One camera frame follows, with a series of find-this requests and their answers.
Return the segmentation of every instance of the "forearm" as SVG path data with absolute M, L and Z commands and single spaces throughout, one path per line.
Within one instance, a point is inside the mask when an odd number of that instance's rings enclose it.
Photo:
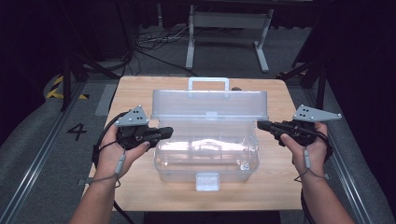
M 305 202 L 316 223 L 354 223 L 326 180 L 309 176 L 302 182 Z
M 73 215 L 70 223 L 110 223 L 114 203 L 115 180 L 92 183 Z

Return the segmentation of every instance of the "human hand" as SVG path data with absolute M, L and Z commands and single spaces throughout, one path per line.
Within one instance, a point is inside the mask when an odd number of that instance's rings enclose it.
M 315 122 L 315 129 L 316 131 L 321 132 L 327 136 L 327 126 L 324 123 Z M 296 141 L 294 141 L 294 139 L 292 139 L 290 136 L 288 136 L 285 133 L 283 133 L 280 136 L 280 138 L 282 142 L 285 144 L 285 146 L 291 151 L 293 155 L 294 166 L 296 167 L 296 170 L 299 173 L 299 175 L 302 175 L 307 171 L 304 162 L 305 147 L 299 145 Z M 307 179 L 314 176 L 315 178 L 318 178 L 318 176 L 324 176 L 324 160 L 327 153 L 326 143 L 322 139 L 317 137 L 314 143 L 306 147 L 306 150 L 309 153 L 309 159 L 311 162 L 310 170 L 316 176 L 308 172 L 307 174 L 302 176 L 302 179 L 303 178 Z
M 113 176 L 120 157 L 125 153 L 125 161 L 120 173 L 117 175 L 117 178 L 120 179 L 129 171 L 132 163 L 141 157 L 149 148 L 149 142 L 144 142 L 133 149 L 125 150 L 129 148 L 124 149 L 120 144 L 115 142 L 117 140 L 117 130 L 117 126 L 114 124 L 111 125 L 102 140 L 99 162 L 93 180 Z M 111 178 L 110 180 L 115 182 L 117 178 Z

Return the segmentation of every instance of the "wooden tabletop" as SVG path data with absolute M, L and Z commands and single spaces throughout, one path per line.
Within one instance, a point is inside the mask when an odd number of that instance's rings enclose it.
M 230 88 L 267 91 L 271 121 L 291 120 L 295 112 L 282 80 L 230 78 Z M 153 90 L 187 90 L 186 77 L 123 77 L 107 122 L 119 113 L 142 105 L 151 115 Z M 221 90 L 219 83 L 197 83 L 195 90 Z M 151 120 L 150 127 L 158 121 Z M 242 211 L 301 209 L 301 184 L 291 164 L 291 153 L 268 132 L 256 129 L 260 142 L 260 166 L 244 183 L 220 183 L 219 191 L 196 191 L 195 183 L 165 183 L 154 167 L 154 148 L 134 162 L 120 180 L 116 202 L 125 211 Z

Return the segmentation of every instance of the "black cable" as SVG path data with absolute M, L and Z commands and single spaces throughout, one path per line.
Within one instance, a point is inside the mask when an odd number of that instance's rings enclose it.
M 301 189 L 301 206 L 304 211 L 304 220 L 307 220 L 310 224 L 315 224 L 314 219 L 312 218 L 311 214 L 309 213 L 308 206 L 306 205 L 302 189 Z
M 124 74 L 125 74 L 125 67 L 126 67 L 126 64 L 123 66 L 123 68 L 122 68 L 122 72 L 121 72 L 121 76 L 123 77 L 124 76 Z
M 116 69 L 119 69 L 119 68 L 125 66 L 126 64 L 128 64 L 128 63 L 132 60 L 132 57 L 130 57 L 130 56 L 127 57 L 126 55 L 124 55 L 124 56 L 121 57 L 121 58 L 123 58 L 123 59 L 120 60 L 121 63 L 116 64 L 116 65 L 113 65 L 113 66 L 109 66 L 109 67 L 104 67 L 104 68 L 105 68 L 106 70 L 108 70 L 108 71 L 113 71 L 113 70 L 116 70 Z M 90 68 L 90 67 L 84 67 L 84 68 L 85 68 L 85 70 L 87 70 L 87 71 L 89 71 L 89 72 L 98 71 L 97 69 Z
M 135 76 L 137 76 L 137 74 L 139 74 L 142 71 L 142 68 L 140 67 L 140 60 L 138 57 L 136 57 L 136 55 L 134 55 L 134 57 L 137 59 L 137 67 L 139 68 L 139 71 L 136 72 L 136 74 L 134 74 Z
M 128 214 L 126 214 L 121 208 L 120 206 L 116 203 L 116 201 L 114 201 L 113 203 L 114 208 L 128 221 L 128 223 L 130 224 L 134 224 L 134 222 L 132 221 L 132 219 L 128 216 Z
M 128 40 L 128 35 L 126 33 L 126 30 L 125 30 L 125 22 L 124 22 L 124 19 L 122 17 L 119 1 L 116 1 L 116 6 L 117 6 L 117 13 L 119 15 L 119 19 L 120 19 L 120 23 L 121 23 L 121 30 L 122 30 L 122 33 L 123 33 L 123 36 L 124 36 L 124 41 L 125 41 L 127 49 L 130 51 L 132 48 L 131 48 L 131 45 L 130 45 L 129 40 Z
M 70 26 L 72 27 L 73 31 L 75 32 L 75 35 L 78 39 L 78 42 L 81 44 L 82 48 L 84 49 L 85 53 L 87 54 L 88 57 L 90 57 L 92 59 L 92 56 L 90 55 L 90 53 L 87 51 L 87 49 L 85 48 L 85 45 L 81 39 L 81 36 L 79 36 L 76 27 L 74 26 L 72 20 L 70 19 L 68 13 L 66 12 L 66 9 L 64 8 L 64 4 L 62 4 L 62 0 L 58 0 L 59 6 L 61 6 L 62 12 L 64 13 L 64 15 L 67 18 L 67 21 L 69 22 Z
M 315 132 L 315 134 L 326 144 L 326 157 L 324 161 L 327 161 L 332 155 L 332 146 L 329 143 L 329 138 L 324 133 L 321 132 Z
M 120 76 L 118 76 L 118 75 L 116 75 L 116 74 L 114 74 L 114 73 L 112 73 L 112 72 L 106 70 L 102 65 L 100 65 L 100 64 L 98 64 L 98 63 L 95 63 L 95 62 L 93 62 L 93 61 L 90 61 L 90 60 L 86 59 L 84 56 L 82 56 L 82 55 L 80 55 L 80 54 L 74 53 L 74 55 L 75 55 L 76 57 L 78 57 L 82 62 L 87 63 L 90 67 L 93 67 L 93 68 L 96 69 L 97 71 L 102 72 L 102 73 L 105 74 L 106 76 L 108 76 L 108 77 L 110 77 L 110 78 L 112 78 L 112 79 L 120 79 Z
M 138 49 L 137 49 L 136 51 L 139 52 L 139 53 L 141 53 L 141 54 L 143 54 L 143 55 L 146 55 L 146 56 L 148 56 L 148 57 L 150 57 L 150 58 L 152 58 L 152 59 L 158 60 L 158 61 L 160 61 L 160 62 L 162 62 L 162 63 L 166 63 L 166 64 L 172 65 L 172 66 L 174 66 L 174 67 L 181 68 L 181 69 L 183 69 L 183 70 L 185 70 L 185 71 L 191 73 L 193 76 L 198 77 L 197 74 L 195 74 L 194 72 L 192 72 L 190 69 L 188 69 L 188 68 L 186 68 L 186 67 L 183 67 L 183 66 L 180 66 L 180 65 L 177 65 L 177 64 L 173 64 L 173 63 L 166 62 L 166 61 L 164 61 L 164 60 L 162 60 L 162 59 L 159 59 L 159 58 L 156 58 L 156 57 L 154 57 L 154 56 L 151 56 L 151 55 L 149 55 L 149 54 L 147 54 L 147 53 L 145 53 L 145 52 L 143 52 L 143 51 L 141 51 L 141 50 L 138 50 Z
M 95 165 L 95 168 L 97 168 L 98 162 L 99 162 L 99 153 L 100 153 L 99 146 L 102 144 L 102 141 L 103 141 L 103 138 L 105 137 L 105 134 L 107 133 L 107 131 L 111 127 L 111 125 L 113 125 L 120 117 L 124 116 L 127 113 L 128 112 L 120 113 L 114 119 L 112 119 L 106 125 L 106 127 L 102 130 L 102 132 L 101 132 L 101 134 L 100 134 L 100 136 L 98 138 L 98 141 L 96 142 L 96 145 L 93 145 L 92 162 Z
M 239 28 L 235 28 L 235 29 L 229 29 L 229 28 L 219 28 L 217 29 L 219 32 L 224 33 L 226 35 L 240 35 L 242 33 L 242 31 L 244 29 L 239 29 Z
M 185 27 L 181 30 L 174 31 L 173 33 L 169 31 L 166 35 L 162 35 L 164 31 L 161 31 L 159 35 L 153 36 L 151 33 L 142 33 L 138 35 L 136 38 L 136 45 L 140 48 L 140 50 L 152 50 L 152 49 L 160 49 L 166 44 L 169 43 L 175 43 L 182 39 L 182 37 L 187 33 L 188 27 Z M 145 43 L 152 43 L 150 47 L 144 47 L 142 46 L 143 42 Z
M 131 72 L 131 76 L 133 76 L 134 72 L 132 72 L 132 68 L 131 68 L 131 66 L 129 66 L 129 64 L 128 64 L 128 68 L 129 68 L 129 71 Z

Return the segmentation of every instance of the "black controller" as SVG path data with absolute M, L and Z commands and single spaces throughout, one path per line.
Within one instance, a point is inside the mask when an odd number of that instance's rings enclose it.
M 258 120 L 257 127 L 260 130 L 267 131 L 274 136 L 274 138 L 279 142 L 279 145 L 284 147 L 285 144 L 280 139 L 282 133 L 286 133 L 294 141 L 303 147 L 309 146 L 315 142 L 316 138 L 321 138 L 327 145 L 327 153 L 325 161 L 332 155 L 332 147 L 329 144 L 329 140 L 323 133 L 317 132 L 315 130 L 315 124 L 313 122 L 292 120 L 292 121 L 282 121 L 271 122 L 268 120 Z
M 137 147 L 140 144 L 149 141 L 149 148 L 156 147 L 160 140 L 170 138 L 173 128 L 150 128 L 148 125 L 119 127 L 117 139 L 121 146 L 126 150 Z

